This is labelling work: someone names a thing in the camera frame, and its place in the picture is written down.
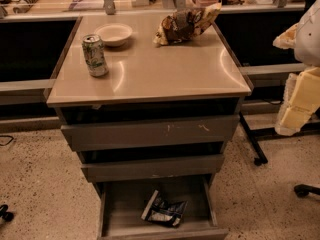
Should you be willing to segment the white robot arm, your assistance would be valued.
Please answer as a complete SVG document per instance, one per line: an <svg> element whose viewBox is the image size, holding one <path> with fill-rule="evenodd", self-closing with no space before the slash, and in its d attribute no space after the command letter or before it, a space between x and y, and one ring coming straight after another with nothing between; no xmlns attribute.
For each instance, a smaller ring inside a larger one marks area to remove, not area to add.
<svg viewBox="0 0 320 240"><path fill-rule="evenodd" d="M313 3L298 23L276 37L273 45L293 49L295 59L307 66L299 74L289 74L276 119L276 133L292 136L320 108L320 0Z"/></svg>

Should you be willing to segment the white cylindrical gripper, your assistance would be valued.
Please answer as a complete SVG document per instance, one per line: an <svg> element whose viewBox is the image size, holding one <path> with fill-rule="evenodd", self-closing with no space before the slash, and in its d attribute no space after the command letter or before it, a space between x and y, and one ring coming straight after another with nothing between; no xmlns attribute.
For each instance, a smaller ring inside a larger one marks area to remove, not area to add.
<svg viewBox="0 0 320 240"><path fill-rule="evenodd" d="M277 36L273 45L280 49L294 49L298 24ZM307 68L299 74L290 73L286 81L283 104L277 115L275 131L292 136L299 132L320 108L320 68Z"/></svg>

